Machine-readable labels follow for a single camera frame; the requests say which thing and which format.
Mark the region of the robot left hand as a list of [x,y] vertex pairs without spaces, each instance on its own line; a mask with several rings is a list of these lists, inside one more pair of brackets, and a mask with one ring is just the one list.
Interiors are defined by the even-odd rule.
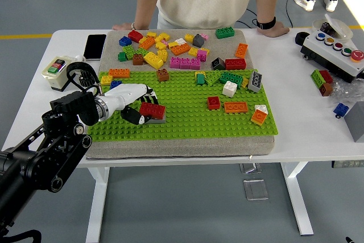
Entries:
[[131,108],[130,104],[136,100],[151,102],[151,99],[155,104],[158,104],[154,90],[146,84],[120,84],[103,96],[95,98],[99,121],[110,118],[116,110],[119,110],[124,120],[134,125],[144,124],[152,117],[140,114],[137,110]]

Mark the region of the person's left hand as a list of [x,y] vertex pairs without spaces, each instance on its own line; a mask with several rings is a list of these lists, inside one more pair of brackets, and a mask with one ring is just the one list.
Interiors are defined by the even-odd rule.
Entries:
[[289,28],[285,27],[282,22],[276,22],[274,27],[268,30],[257,28],[257,32],[269,38],[276,38],[289,33]]

